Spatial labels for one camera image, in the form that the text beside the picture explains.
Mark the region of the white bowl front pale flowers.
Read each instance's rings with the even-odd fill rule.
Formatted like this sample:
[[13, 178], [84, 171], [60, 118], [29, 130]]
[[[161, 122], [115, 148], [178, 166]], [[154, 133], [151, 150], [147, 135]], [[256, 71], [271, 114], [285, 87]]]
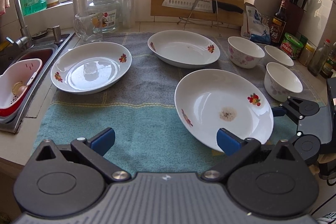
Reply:
[[290, 69], [275, 62], [266, 65], [264, 87], [278, 102], [285, 102], [289, 96], [297, 96], [303, 91], [299, 78]]

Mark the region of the white plate with brown stain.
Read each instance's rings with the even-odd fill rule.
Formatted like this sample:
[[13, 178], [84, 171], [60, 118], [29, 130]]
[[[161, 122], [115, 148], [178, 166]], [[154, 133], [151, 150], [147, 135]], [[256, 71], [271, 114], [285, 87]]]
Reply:
[[219, 152], [220, 128], [261, 144], [273, 131], [273, 113], [264, 94], [248, 80], [228, 71], [201, 69], [189, 73], [177, 84], [174, 102], [190, 134]]

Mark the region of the white bowl small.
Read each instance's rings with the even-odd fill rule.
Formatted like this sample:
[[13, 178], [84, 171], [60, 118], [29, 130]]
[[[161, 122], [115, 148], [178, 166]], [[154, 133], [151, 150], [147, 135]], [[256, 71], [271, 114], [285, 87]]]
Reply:
[[276, 47], [266, 45], [264, 47], [264, 51], [266, 63], [279, 63], [287, 68], [290, 68], [294, 65], [293, 60], [286, 53]]

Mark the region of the white bowl pink flowers large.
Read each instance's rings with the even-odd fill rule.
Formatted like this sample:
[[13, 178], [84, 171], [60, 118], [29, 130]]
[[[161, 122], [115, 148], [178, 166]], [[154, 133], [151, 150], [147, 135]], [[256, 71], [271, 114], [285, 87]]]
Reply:
[[228, 50], [230, 60], [245, 69], [254, 68], [265, 57], [265, 52], [260, 46], [238, 36], [228, 38]]

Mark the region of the white plate fruit print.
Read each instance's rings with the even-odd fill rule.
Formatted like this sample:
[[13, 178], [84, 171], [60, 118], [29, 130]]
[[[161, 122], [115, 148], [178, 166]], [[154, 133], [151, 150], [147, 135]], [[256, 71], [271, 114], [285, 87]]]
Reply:
[[165, 63], [185, 69], [199, 69], [219, 60], [219, 47], [209, 38], [194, 32], [167, 30], [153, 34], [149, 49]]

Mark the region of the grey and teal checked towel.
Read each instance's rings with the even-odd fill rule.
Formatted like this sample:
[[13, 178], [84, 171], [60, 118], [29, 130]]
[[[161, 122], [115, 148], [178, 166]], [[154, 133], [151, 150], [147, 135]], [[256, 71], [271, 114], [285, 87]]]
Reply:
[[147, 46], [148, 38], [148, 32], [108, 36], [109, 42], [130, 51], [127, 74], [96, 94], [77, 96], [57, 90], [35, 145], [45, 139], [68, 144], [110, 127], [116, 141], [105, 157], [129, 173], [201, 173], [222, 161], [224, 154], [195, 139], [175, 110], [175, 88], [189, 71], [160, 60]]

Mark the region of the clear glass oil bottle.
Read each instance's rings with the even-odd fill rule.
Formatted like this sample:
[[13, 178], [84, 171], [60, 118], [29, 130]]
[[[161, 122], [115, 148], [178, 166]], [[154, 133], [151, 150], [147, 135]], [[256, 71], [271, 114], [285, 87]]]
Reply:
[[318, 46], [313, 57], [311, 58], [310, 63], [307, 66], [308, 71], [313, 75], [317, 76], [326, 61], [329, 54], [330, 40], [326, 39], [323, 44]]

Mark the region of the dark vinegar bottle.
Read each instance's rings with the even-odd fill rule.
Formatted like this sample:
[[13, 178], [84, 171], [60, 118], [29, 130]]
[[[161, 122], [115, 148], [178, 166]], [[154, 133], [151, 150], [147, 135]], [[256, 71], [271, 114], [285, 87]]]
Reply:
[[269, 25], [270, 40], [273, 46], [278, 46], [282, 32], [286, 25], [286, 8], [289, 0], [281, 0], [280, 8], [272, 18]]

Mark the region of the salt bag white blue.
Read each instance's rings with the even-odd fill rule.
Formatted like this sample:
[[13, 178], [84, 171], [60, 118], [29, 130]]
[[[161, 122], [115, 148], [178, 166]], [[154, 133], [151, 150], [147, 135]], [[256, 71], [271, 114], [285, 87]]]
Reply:
[[270, 33], [267, 24], [262, 22], [262, 15], [250, 3], [244, 3], [243, 26], [240, 36], [254, 43], [270, 45]]

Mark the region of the egg in colander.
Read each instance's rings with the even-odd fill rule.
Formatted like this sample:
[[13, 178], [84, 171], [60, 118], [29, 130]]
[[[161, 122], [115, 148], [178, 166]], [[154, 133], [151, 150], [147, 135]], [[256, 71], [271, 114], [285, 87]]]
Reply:
[[15, 83], [13, 85], [13, 88], [12, 88], [12, 93], [15, 95], [15, 96], [21, 96], [22, 93], [24, 93], [24, 91], [26, 90], [27, 86], [22, 82], [22, 81], [19, 81], [17, 83]]

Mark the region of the stainless steel sink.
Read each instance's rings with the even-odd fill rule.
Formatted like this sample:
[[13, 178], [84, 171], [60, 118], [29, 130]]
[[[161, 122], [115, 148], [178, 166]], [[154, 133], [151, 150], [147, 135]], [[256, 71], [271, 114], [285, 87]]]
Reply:
[[[74, 36], [73, 31], [62, 34], [64, 41], [56, 45], [53, 36], [35, 40], [35, 45], [23, 51], [1, 73], [1, 131], [16, 134], [25, 114], [52, 64]], [[22, 81], [26, 90], [21, 96], [12, 93], [13, 85]]]

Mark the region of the knife block with knives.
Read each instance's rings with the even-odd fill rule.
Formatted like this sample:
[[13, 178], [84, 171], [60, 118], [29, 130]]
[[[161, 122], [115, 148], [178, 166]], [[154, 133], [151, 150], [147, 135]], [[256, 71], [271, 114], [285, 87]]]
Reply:
[[283, 34], [288, 33], [295, 35], [298, 31], [299, 25], [304, 13], [304, 8], [308, 0], [303, 0], [301, 5], [298, 5], [299, 0], [288, 0], [286, 5], [286, 24], [283, 30]]

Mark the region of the clear drinking glass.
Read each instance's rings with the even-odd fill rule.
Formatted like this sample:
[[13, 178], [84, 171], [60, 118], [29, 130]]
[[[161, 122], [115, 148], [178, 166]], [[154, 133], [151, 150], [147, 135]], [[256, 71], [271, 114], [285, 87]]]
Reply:
[[87, 11], [76, 14], [73, 20], [76, 35], [85, 42], [98, 42], [102, 40], [102, 14]]

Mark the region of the sink soap dispenser pump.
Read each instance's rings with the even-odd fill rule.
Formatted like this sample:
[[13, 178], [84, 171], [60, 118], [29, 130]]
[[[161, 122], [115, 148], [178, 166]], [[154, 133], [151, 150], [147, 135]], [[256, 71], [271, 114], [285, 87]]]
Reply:
[[54, 43], [56, 45], [59, 45], [64, 41], [64, 39], [62, 38], [61, 28], [59, 25], [47, 29], [52, 31], [55, 40]]

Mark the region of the glass jar green lid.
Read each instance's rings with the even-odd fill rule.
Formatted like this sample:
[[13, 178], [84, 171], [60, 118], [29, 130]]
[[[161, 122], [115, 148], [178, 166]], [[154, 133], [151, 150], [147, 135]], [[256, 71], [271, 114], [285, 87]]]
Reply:
[[102, 32], [117, 31], [121, 16], [121, 4], [118, 0], [92, 0], [88, 10], [102, 14]]

